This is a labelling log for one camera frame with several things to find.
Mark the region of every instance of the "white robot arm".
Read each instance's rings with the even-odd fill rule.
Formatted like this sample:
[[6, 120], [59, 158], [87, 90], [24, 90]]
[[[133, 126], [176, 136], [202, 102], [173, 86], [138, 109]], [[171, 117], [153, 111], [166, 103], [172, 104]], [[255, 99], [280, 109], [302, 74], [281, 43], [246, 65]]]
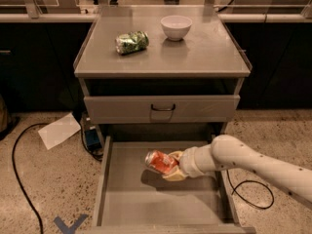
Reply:
[[234, 136], [222, 135], [209, 145], [174, 153], [179, 166], [166, 180], [204, 176], [206, 172], [241, 168], [255, 173], [312, 209], [312, 171], [260, 154]]

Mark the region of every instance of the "speckled floor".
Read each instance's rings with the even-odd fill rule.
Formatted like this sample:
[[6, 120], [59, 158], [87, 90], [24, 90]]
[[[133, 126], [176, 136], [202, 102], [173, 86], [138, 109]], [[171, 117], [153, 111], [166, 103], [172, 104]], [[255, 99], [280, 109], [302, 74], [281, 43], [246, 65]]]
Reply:
[[[0, 142], [0, 233], [39, 233], [37, 218], [13, 173], [12, 148], [26, 127], [51, 123], [66, 114], [19, 114], [18, 126]], [[100, 163], [84, 150], [79, 133], [47, 150], [38, 130], [35, 127], [22, 137], [16, 162], [21, 181], [42, 216], [45, 234], [62, 233], [54, 224], [57, 216], [69, 227], [80, 215], [88, 215], [78, 229], [91, 228]], [[265, 155], [312, 170], [312, 110], [238, 110], [226, 132]], [[245, 179], [263, 181], [240, 169], [231, 170], [230, 174], [234, 184]], [[266, 211], [254, 209], [233, 196], [241, 224], [253, 226], [258, 234], [312, 233], [312, 211], [274, 186], [269, 187], [275, 203]], [[265, 206], [270, 202], [262, 187], [246, 184], [239, 191], [256, 204]]]

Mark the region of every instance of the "green can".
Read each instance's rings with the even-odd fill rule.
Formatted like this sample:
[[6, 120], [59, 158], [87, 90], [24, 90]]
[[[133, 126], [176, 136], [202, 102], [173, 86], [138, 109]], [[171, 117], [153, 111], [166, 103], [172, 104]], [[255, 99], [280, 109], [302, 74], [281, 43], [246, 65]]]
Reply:
[[148, 36], [145, 32], [136, 31], [122, 34], [116, 37], [116, 50], [120, 55], [145, 50], [149, 44]]

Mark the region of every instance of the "white bowl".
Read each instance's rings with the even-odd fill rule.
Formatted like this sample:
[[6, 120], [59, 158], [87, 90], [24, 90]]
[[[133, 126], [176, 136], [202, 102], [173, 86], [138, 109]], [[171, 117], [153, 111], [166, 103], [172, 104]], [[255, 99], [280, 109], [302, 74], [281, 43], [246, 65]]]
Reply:
[[172, 41], [179, 41], [188, 33], [192, 20], [183, 16], [168, 16], [161, 19], [162, 28]]

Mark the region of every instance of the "soda can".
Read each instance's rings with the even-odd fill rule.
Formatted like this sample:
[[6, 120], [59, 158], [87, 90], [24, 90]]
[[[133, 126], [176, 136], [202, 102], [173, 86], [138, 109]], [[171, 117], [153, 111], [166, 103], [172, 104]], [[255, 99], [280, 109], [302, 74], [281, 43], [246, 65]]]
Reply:
[[116, 51], [120, 55], [145, 50], [149, 44], [148, 36], [145, 32], [136, 31], [122, 34], [116, 37]]
[[166, 153], [154, 150], [147, 153], [145, 164], [148, 168], [151, 168], [160, 174], [167, 175], [173, 167], [178, 165], [178, 161]]

